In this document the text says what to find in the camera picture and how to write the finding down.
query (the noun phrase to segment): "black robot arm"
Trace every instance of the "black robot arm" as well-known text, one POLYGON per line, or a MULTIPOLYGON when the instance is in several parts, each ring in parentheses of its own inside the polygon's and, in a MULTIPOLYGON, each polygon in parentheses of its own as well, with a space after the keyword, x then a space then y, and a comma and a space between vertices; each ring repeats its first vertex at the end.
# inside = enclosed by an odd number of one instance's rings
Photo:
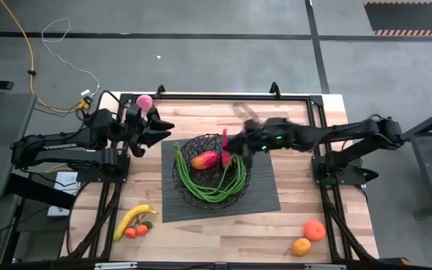
POLYGON ((243 155, 251 166, 252 155, 273 149, 295 149, 308 152, 321 143, 363 139, 343 151, 326 153, 329 168, 345 167, 350 161, 377 149, 398 149, 404 143, 401 129, 396 121, 372 115, 364 121, 311 127, 292 123, 287 118, 268 118, 260 124, 253 119, 244 122, 243 131, 229 138, 226 150, 243 155))
POLYGON ((143 118, 141 109, 131 104, 122 123, 113 112, 99 109, 86 115, 76 132, 25 136, 11 146, 11 161, 17 169, 24 170, 44 162, 59 162, 75 170, 95 168, 102 173, 117 173, 127 157, 120 158, 116 149, 106 148, 108 140, 126 142, 134 156, 142 157, 145 151, 141 146, 153 146, 171 135, 167 131, 171 128, 174 124, 162 121, 154 107, 143 118), (76 147, 95 151, 72 150, 76 147))

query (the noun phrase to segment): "pink ball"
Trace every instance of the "pink ball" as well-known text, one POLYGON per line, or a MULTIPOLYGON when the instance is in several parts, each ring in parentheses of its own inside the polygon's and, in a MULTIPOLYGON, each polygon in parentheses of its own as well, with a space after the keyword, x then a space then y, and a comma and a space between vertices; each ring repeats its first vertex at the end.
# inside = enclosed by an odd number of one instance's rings
POLYGON ((140 95, 136 99, 136 104, 144 111, 148 111, 153 106, 153 99, 147 94, 140 95))

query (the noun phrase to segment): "gray floor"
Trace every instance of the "gray floor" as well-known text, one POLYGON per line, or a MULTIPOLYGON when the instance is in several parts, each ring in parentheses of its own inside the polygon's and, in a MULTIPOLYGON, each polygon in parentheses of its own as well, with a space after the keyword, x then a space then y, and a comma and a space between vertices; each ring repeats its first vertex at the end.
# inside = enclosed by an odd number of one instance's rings
MULTIPOLYGON (((71 19, 77 32, 308 34, 302 0, 119 0, 7 1, 22 26, 40 31, 53 20, 71 19)), ((321 35, 372 35, 362 1, 313 0, 321 35)), ((54 29, 64 30, 66 25, 54 29)), ((16 31, 0 5, 0 30, 16 31)), ((51 56, 41 39, 31 39, 38 95, 70 107, 95 82, 51 56)), ((64 40, 51 44, 78 68, 89 69, 103 89, 154 91, 320 93, 310 42, 291 40, 64 40)), ((372 113, 393 116, 406 130, 432 114, 432 43, 322 42, 331 93, 342 94, 350 121, 372 113)), ((0 80, 27 92, 29 57, 23 39, 0 38, 0 80)), ((72 131, 73 116, 34 112, 28 134, 72 131)), ((371 219, 381 257, 406 257, 432 266, 432 217, 412 212, 431 205, 410 145, 364 158, 380 173, 367 187, 371 219)), ((24 237, 26 260, 53 258, 60 232, 24 237)))

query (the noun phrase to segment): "yellow cable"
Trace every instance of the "yellow cable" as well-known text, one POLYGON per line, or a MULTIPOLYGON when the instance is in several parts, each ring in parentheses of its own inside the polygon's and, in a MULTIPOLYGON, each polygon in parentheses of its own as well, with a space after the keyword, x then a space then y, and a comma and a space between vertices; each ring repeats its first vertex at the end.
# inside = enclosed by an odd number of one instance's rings
MULTIPOLYGON (((9 7, 6 5, 5 1, 4 0, 0 0, 0 1, 1 1, 1 4, 3 4, 4 8, 6 8, 6 11, 11 15, 11 18, 13 18, 13 21, 18 26, 19 30, 21 31, 22 35, 24 36, 24 39, 26 40, 26 43, 28 44, 29 55, 31 56, 31 69, 30 69, 30 71, 33 72, 33 71, 35 71, 35 57, 33 55, 33 49, 31 48, 31 44, 29 43, 28 36, 24 32, 23 27, 21 27, 21 25, 18 22, 18 20, 16 19, 16 17, 13 15, 13 12, 11 12, 9 7)), ((29 74, 29 88, 31 89, 31 93, 33 95, 36 95, 35 94, 35 88, 34 88, 34 81, 35 81, 35 75, 29 74)), ((76 112, 81 106, 81 105, 78 105, 78 107, 75 109, 56 109, 56 108, 51 107, 48 104, 44 103, 39 97, 36 97, 36 98, 37 98, 37 101, 41 105, 43 105, 46 108, 52 110, 53 112, 57 112, 57 113, 73 113, 73 112, 76 112)))

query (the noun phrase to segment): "yellow banana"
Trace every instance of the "yellow banana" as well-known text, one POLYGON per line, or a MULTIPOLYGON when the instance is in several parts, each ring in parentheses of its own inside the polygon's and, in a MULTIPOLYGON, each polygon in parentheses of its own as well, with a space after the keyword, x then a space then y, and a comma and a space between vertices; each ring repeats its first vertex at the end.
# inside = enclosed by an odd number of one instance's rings
POLYGON ((114 236, 112 237, 112 240, 114 242, 117 242, 121 240, 123 237, 123 234, 125 233, 125 230, 129 227, 131 221, 133 219, 142 213, 151 213, 157 215, 158 212, 153 210, 151 206, 149 205, 138 205, 133 207, 130 211, 128 211, 124 217, 119 221, 118 227, 116 227, 116 230, 114 231, 114 236))

